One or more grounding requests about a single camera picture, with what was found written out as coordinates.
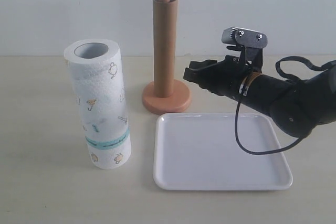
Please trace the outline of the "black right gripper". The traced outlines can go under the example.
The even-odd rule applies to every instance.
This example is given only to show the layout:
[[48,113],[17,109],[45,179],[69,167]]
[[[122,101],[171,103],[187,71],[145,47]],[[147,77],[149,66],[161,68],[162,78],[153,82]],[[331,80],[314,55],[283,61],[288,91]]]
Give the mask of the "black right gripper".
[[252,77],[249,81],[252,81],[254,75],[259,76],[262,72],[252,68],[250,63],[245,63],[241,68],[238,57],[227,55],[221,61],[213,59],[191,61],[189,67],[184,70],[183,79],[215,95],[237,100],[240,86],[250,73]]

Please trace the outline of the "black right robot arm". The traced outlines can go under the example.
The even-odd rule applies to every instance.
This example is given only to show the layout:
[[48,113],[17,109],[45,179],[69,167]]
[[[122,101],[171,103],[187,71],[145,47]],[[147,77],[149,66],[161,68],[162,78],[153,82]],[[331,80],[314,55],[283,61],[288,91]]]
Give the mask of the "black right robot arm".
[[239,63],[238,57],[224,60],[192,61],[183,78],[200,88],[226,96],[272,118],[274,123],[292,137],[306,137],[318,125],[335,122],[335,61],[321,67],[304,57],[290,56],[283,61],[298,61],[319,72],[302,80],[281,70],[284,79],[261,73],[252,63]]

